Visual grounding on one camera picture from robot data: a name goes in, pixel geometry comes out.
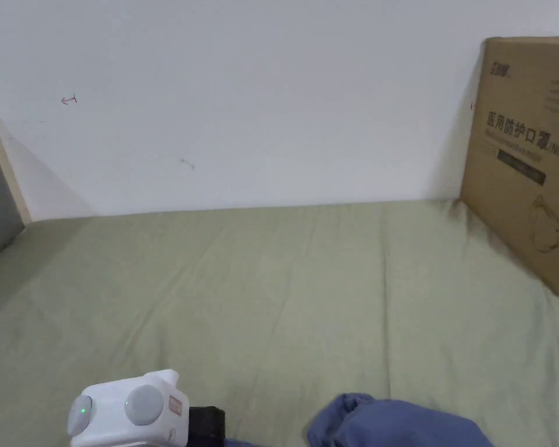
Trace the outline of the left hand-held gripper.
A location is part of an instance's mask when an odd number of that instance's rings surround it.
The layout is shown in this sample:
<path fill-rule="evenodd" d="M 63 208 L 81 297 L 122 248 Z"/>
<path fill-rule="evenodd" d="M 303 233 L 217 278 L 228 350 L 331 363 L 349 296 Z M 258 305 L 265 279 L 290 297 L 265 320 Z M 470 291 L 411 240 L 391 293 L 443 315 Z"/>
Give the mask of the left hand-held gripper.
<path fill-rule="evenodd" d="M 193 407 L 166 369 L 88 386 L 73 401 L 71 446 L 224 446 L 225 412 Z"/>

